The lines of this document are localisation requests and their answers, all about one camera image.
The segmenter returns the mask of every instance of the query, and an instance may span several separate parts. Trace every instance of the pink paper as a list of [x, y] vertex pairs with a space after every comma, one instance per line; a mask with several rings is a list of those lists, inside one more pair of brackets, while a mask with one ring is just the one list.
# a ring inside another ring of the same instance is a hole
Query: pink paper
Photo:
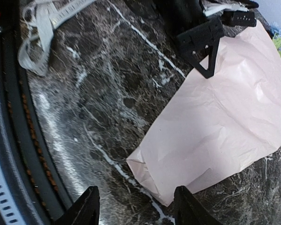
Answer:
[[281, 146], [281, 58], [260, 22], [221, 39], [215, 71], [193, 69], [127, 159], [166, 206], [177, 186], [196, 193]]

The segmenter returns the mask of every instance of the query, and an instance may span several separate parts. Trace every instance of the black marble table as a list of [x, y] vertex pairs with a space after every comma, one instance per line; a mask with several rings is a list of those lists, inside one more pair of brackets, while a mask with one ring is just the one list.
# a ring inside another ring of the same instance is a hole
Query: black marble table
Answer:
[[[48, 75], [29, 73], [57, 169], [74, 200], [99, 187], [100, 225], [174, 222], [172, 205], [153, 199], [125, 162], [192, 69], [162, 22], [146, 17], [122, 0], [98, 0], [55, 32]], [[195, 197], [225, 225], [281, 225], [281, 148]]]

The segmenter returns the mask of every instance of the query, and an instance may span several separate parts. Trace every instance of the white paper bag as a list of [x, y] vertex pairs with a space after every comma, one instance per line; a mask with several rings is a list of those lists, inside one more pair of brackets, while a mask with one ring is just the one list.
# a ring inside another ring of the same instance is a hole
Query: white paper bag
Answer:
[[258, 22], [221, 39], [214, 77], [190, 72], [127, 163], [168, 206], [177, 186], [196, 193], [280, 146], [281, 58]]

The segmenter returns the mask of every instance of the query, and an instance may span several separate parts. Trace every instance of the dark marble surface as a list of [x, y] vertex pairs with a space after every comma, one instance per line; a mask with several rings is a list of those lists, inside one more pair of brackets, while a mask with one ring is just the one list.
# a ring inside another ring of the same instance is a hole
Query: dark marble surface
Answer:
[[[192, 69], [172, 51], [162, 22], [148, 17], [121, 0], [99, 0], [55, 32], [48, 75], [29, 74], [70, 195], [99, 187], [100, 225], [173, 222], [173, 206], [154, 200], [125, 162]], [[226, 28], [229, 36], [240, 31]], [[225, 225], [281, 225], [281, 148], [195, 196]]]

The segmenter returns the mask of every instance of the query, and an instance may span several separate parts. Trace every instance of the marble countertop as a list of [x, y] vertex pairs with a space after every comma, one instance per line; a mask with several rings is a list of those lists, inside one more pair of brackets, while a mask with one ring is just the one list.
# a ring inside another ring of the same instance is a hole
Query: marble countertop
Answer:
[[[148, 14], [98, 0], [55, 32], [48, 75], [29, 73], [56, 167], [74, 200], [99, 187], [100, 225], [174, 221], [172, 205], [144, 191], [125, 162], [192, 69]], [[281, 225], [281, 148], [195, 197], [224, 225]]]

